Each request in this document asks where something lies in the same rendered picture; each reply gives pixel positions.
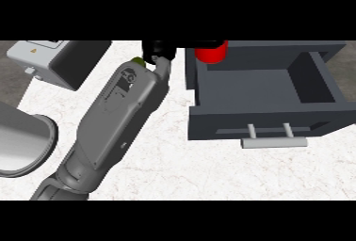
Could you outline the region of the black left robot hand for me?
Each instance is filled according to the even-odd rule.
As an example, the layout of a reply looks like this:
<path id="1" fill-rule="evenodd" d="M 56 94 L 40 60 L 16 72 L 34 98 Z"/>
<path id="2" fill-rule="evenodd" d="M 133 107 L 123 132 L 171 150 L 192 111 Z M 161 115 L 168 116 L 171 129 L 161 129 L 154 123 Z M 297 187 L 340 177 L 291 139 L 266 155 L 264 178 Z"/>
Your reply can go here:
<path id="1" fill-rule="evenodd" d="M 143 59 L 151 64 L 155 64 L 154 57 L 165 57 L 168 60 L 176 58 L 177 48 L 216 48 L 227 40 L 143 40 L 142 51 Z"/>

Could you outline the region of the red can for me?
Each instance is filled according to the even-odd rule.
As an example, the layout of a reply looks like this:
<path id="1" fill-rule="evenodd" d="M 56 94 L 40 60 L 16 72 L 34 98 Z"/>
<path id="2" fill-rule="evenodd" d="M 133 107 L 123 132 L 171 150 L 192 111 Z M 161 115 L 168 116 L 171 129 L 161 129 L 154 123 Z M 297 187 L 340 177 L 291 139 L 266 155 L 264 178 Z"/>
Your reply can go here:
<path id="1" fill-rule="evenodd" d="M 227 48 L 227 42 L 225 42 L 216 48 L 196 48 L 195 57 L 202 63 L 217 64 L 226 58 L 226 48 Z"/>

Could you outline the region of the dark grey open drawer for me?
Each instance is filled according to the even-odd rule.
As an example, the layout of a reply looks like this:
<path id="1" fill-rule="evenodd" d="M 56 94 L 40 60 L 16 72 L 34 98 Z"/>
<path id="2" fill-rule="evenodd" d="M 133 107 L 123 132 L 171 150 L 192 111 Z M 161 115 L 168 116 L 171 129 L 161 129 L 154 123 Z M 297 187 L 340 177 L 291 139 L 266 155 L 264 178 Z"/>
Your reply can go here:
<path id="1" fill-rule="evenodd" d="M 185 51 L 186 87 L 195 105 L 353 103 L 344 99 L 326 61 L 341 40 L 232 40 L 226 58 L 205 64 Z"/>

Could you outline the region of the dark grey drawer front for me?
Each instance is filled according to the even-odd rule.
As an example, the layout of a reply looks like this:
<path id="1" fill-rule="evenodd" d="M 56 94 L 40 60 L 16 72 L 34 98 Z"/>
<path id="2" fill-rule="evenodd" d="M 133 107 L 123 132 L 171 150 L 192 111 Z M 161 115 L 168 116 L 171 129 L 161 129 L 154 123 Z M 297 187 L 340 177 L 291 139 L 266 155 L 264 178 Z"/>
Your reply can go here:
<path id="1" fill-rule="evenodd" d="M 295 137 L 322 137 L 356 123 L 356 103 L 192 106 L 188 139 L 248 138 L 250 124 L 258 137 L 285 137 L 285 123 Z"/>

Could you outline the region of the small green vegetable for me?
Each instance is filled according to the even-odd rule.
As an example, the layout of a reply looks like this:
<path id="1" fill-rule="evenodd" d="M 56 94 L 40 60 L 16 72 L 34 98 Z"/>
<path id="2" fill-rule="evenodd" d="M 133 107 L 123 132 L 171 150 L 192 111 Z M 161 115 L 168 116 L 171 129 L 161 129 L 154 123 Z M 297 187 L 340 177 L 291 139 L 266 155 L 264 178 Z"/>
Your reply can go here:
<path id="1" fill-rule="evenodd" d="M 134 57 L 130 61 L 133 61 L 134 63 L 137 63 L 142 67 L 146 67 L 146 62 L 143 60 L 142 57 Z"/>

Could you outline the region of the pale grey box appliance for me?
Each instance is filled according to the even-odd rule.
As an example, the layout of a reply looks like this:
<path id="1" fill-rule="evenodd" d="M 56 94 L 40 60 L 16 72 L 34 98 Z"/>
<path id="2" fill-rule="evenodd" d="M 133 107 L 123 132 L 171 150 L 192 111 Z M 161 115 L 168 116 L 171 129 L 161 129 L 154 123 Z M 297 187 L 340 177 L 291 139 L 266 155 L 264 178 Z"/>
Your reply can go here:
<path id="1" fill-rule="evenodd" d="M 77 91 L 109 45 L 109 40 L 19 40 L 7 57 L 37 80 Z"/>

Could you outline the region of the grey round metal pot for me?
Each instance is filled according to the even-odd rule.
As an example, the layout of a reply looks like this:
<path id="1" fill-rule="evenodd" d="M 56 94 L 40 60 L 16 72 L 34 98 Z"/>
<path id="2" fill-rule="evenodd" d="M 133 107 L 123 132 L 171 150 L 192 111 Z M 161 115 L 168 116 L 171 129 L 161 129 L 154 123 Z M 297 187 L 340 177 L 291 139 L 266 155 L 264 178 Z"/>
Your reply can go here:
<path id="1" fill-rule="evenodd" d="M 0 177 L 31 173 L 56 148 L 59 127 L 44 115 L 30 115 L 0 102 Z"/>

